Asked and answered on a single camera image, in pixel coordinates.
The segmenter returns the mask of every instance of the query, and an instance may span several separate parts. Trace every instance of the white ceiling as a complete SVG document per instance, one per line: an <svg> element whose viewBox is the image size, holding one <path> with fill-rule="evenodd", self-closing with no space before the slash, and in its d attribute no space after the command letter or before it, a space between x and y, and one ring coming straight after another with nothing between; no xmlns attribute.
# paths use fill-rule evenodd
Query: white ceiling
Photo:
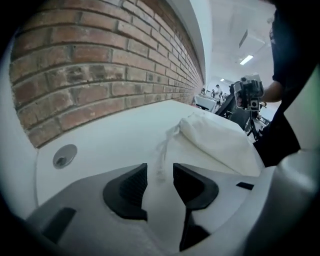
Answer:
<svg viewBox="0 0 320 256"><path fill-rule="evenodd" d="M267 87L272 82L273 58L269 39L270 19L275 7L259 0L211 0L213 46L211 77L238 81L242 76L259 73ZM246 30L264 42L252 53L254 58L240 65L246 55L239 54L239 43Z"/></svg>

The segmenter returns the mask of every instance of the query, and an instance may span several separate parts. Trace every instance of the white cloth bag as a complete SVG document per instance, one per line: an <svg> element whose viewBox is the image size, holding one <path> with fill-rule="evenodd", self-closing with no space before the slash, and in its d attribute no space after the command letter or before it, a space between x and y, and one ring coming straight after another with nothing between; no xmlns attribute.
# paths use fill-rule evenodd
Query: white cloth bag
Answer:
<svg viewBox="0 0 320 256"><path fill-rule="evenodd" d="M242 130L228 128L203 115L193 113L187 118L182 118L177 126L168 130L166 140L159 145L160 156L156 168L158 182L163 183L166 180L164 166L168 142L179 133L236 173L254 177L260 175L261 166L256 160L258 153Z"/></svg>

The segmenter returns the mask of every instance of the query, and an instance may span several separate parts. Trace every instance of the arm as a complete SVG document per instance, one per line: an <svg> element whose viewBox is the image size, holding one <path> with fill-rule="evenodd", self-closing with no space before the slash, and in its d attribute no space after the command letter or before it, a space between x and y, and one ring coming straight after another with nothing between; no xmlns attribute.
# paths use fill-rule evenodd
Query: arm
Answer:
<svg viewBox="0 0 320 256"><path fill-rule="evenodd" d="M262 102L279 102L281 101L283 93L283 86L277 81L264 90L264 95L261 98Z"/></svg>

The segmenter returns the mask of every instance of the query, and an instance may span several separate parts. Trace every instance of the ceiling light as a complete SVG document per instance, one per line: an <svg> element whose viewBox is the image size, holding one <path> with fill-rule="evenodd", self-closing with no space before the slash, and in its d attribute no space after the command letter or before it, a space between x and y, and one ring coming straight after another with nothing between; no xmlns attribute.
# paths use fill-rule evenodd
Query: ceiling light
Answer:
<svg viewBox="0 0 320 256"><path fill-rule="evenodd" d="M250 61L253 58L253 56L248 55L243 61L240 62L240 65L246 64L248 61Z"/></svg>

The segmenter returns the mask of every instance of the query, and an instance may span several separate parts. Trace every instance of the camera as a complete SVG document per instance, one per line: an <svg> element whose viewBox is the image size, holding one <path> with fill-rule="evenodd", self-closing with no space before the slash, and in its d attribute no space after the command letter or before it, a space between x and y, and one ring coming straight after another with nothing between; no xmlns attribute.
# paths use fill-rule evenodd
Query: camera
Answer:
<svg viewBox="0 0 320 256"><path fill-rule="evenodd" d="M235 99L242 99L237 107L247 111L260 111L260 98L264 95L264 88L258 74L241 77L234 86Z"/></svg>

